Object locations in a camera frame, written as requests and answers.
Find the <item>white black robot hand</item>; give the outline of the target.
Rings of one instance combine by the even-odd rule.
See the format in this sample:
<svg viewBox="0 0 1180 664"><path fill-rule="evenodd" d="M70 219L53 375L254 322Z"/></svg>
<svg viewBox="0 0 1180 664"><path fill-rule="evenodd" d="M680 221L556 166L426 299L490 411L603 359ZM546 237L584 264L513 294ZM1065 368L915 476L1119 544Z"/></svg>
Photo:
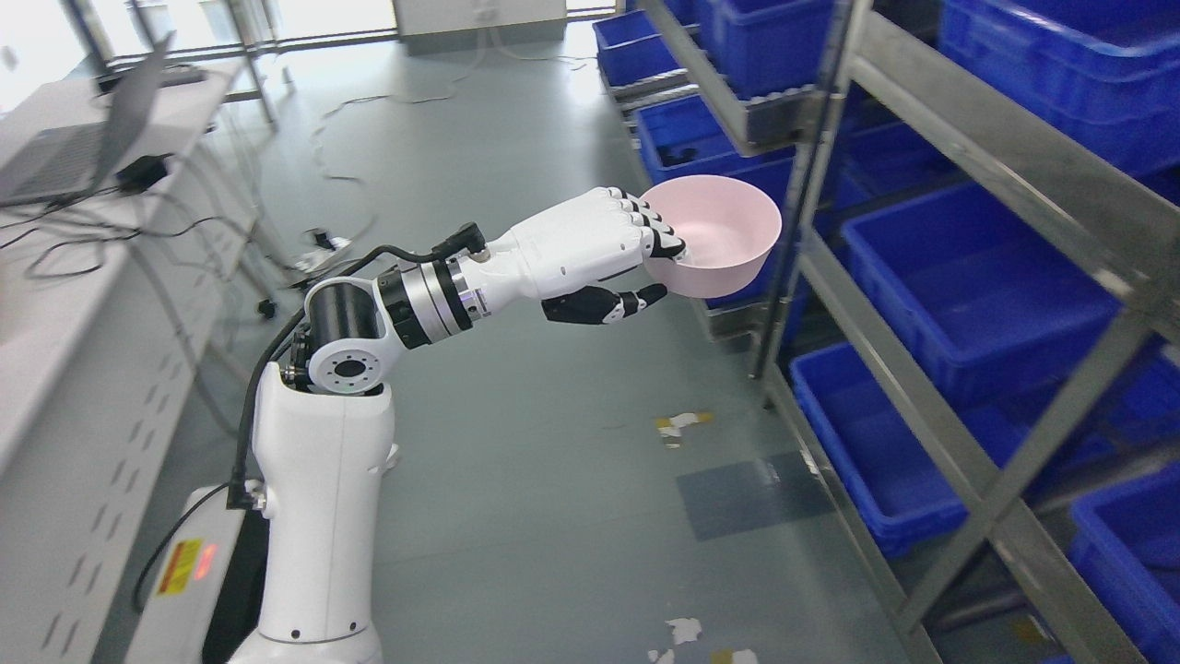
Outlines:
<svg viewBox="0 0 1180 664"><path fill-rule="evenodd" d="M650 283L637 291L603 289L645 259L681 261L686 243L644 200L598 186L548 208L490 241L489 259L459 259L461 277L486 314L537 300L551 321L607 326L631 318L667 295Z"/></svg>

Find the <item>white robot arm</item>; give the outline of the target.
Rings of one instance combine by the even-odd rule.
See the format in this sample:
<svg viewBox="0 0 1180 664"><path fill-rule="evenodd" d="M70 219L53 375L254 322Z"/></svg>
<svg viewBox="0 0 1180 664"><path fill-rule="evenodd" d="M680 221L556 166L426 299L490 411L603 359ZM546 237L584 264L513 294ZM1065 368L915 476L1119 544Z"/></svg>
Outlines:
<svg viewBox="0 0 1180 664"><path fill-rule="evenodd" d="M402 351L472 327L478 298L460 259L489 259L473 223L376 280L350 270L307 291L254 367L229 504L269 522L257 625L232 663L379 663L372 551L384 474L396 464L388 373Z"/></svg>

